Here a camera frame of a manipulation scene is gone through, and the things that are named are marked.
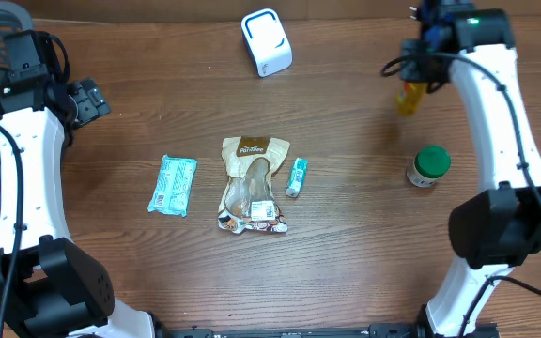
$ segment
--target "green lid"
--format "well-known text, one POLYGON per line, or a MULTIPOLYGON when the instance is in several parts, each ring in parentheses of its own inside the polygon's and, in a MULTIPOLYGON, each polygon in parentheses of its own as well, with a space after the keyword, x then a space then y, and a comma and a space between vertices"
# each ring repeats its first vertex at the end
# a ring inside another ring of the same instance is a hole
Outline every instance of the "green lid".
POLYGON ((414 159, 414 167, 427 178, 440 178, 450 169, 450 155, 441 146, 428 146, 414 159))

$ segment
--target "yellow object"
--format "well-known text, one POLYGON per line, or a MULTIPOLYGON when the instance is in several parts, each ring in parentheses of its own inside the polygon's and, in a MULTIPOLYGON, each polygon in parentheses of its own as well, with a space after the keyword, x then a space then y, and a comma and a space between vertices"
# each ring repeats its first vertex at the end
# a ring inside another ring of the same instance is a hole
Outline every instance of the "yellow object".
POLYGON ((404 89, 395 96, 395 103, 400 115, 412 116, 427 91, 426 83, 404 83, 404 89))

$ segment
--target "brown label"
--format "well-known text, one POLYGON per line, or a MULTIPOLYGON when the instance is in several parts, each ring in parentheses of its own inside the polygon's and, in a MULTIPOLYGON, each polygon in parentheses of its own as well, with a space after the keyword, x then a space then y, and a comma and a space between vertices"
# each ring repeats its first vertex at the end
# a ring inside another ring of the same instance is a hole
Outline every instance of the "brown label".
POLYGON ((270 137, 246 137, 242 136, 237 146, 237 157, 266 154, 270 137))

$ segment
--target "small jar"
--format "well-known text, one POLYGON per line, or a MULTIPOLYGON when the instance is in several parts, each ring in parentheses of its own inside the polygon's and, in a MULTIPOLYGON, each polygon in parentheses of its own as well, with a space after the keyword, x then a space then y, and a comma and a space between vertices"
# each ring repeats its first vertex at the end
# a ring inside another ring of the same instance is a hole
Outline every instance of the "small jar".
POLYGON ((450 155, 441 146, 428 146, 421 150, 414 161, 406 168, 410 183, 417 187, 428 188, 448 172, 450 155))

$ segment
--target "snack bag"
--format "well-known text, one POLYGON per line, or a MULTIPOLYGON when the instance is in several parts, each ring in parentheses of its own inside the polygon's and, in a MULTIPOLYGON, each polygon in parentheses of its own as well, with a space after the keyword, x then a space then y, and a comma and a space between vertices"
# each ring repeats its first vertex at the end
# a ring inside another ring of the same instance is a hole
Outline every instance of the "snack bag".
POLYGON ((223 140, 229 181, 218 206, 218 226, 240 234, 245 229, 284 233, 286 219, 274 203, 271 177, 286 158, 289 142, 270 137, 223 140))

